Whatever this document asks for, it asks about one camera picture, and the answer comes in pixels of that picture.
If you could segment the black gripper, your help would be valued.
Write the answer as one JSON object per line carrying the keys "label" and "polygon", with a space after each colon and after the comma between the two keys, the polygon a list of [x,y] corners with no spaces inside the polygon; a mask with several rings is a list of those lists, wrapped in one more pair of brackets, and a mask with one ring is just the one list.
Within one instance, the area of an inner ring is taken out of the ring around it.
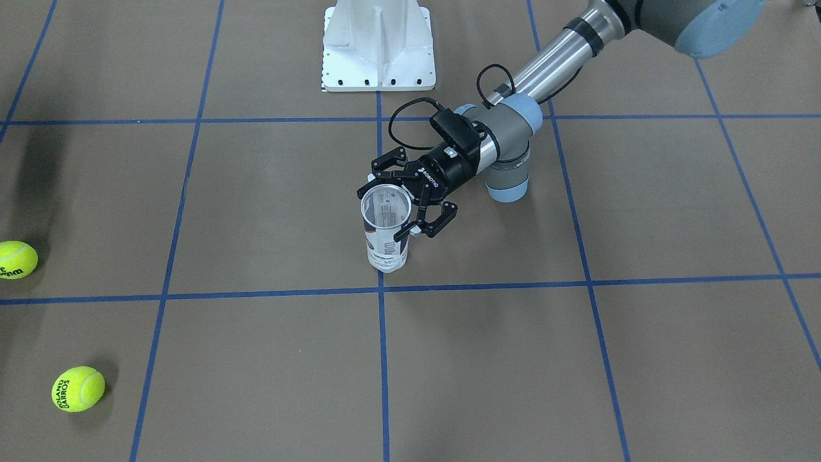
{"label": "black gripper", "polygon": [[[480,165],[480,147],[472,147],[463,152],[449,144],[438,144],[427,154],[415,161],[419,164],[415,170],[434,188],[439,199],[453,193],[474,178]],[[371,161],[372,179],[357,189],[357,198],[363,199],[367,192],[381,185],[401,187],[407,182],[416,180],[418,173],[408,170],[409,158],[405,147],[398,147]],[[409,235],[425,234],[427,237],[436,237],[446,225],[457,215],[458,207],[455,203],[444,201],[440,205],[441,213],[434,221],[427,221],[429,201],[421,201],[417,205],[416,218],[402,225],[395,234],[393,241],[399,242]]]}

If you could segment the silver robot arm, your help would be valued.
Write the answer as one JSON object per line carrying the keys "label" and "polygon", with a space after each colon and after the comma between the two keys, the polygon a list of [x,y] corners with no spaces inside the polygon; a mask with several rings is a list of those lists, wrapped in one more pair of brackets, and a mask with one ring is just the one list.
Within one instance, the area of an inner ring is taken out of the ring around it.
{"label": "silver robot arm", "polygon": [[475,176],[486,176],[489,195],[502,203],[525,195],[530,140],[543,125],[542,104],[577,78],[612,41],[641,30],[682,55],[720,55],[751,29],[762,1],[590,1],[562,32],[480,105],[449,109],[431,98],[429,123],[441,141],[398,146],[371,162],[367,184],[357,191],[367,237],[404,243],[410,235],[436,236],[457,206],[448,196]]}

